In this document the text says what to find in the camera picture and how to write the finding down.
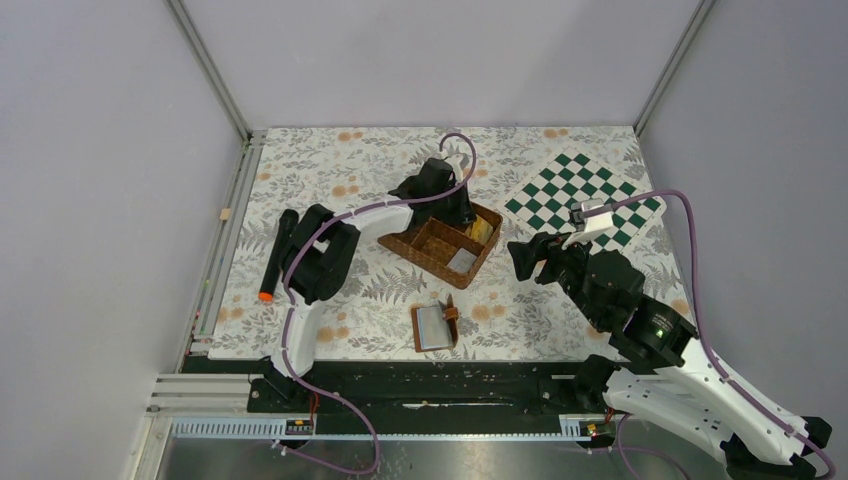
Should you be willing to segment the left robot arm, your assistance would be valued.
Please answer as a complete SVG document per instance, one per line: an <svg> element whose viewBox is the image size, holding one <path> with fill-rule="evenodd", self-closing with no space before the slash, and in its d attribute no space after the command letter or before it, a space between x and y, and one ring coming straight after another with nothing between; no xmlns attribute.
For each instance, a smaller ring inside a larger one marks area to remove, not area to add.
<svg viewBox="0 0 848 480"><path fill-rule="evenodd" d="M305 375L315 361L315 336L325 303L344 285L362 241L405 233L438 219L454 226L475 221L461 160L430 158L387 196L370 205L334 213L314 204L304 214L282 212L259 297L287 296L280 344L271 361L282 375Z"/></svg>

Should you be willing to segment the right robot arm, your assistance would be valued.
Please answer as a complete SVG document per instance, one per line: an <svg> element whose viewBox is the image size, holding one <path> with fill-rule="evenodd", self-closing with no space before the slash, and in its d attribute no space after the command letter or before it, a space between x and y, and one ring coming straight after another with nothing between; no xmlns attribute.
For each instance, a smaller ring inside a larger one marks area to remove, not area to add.
<svg viewBox="0 0 848 480"><path fill-rule="evenodd" d="M609 334L619 354L690 396L652 386L592 354L574 377L584 404L656 424L709 453L733 479L816 478L808 457L826 447L831 426L795 415L735 379L707 354L691 322L644 293L644 274L620 252L592 253L590 243L548 233L507 248L518 280L559 285L594 329Z"/></svg>

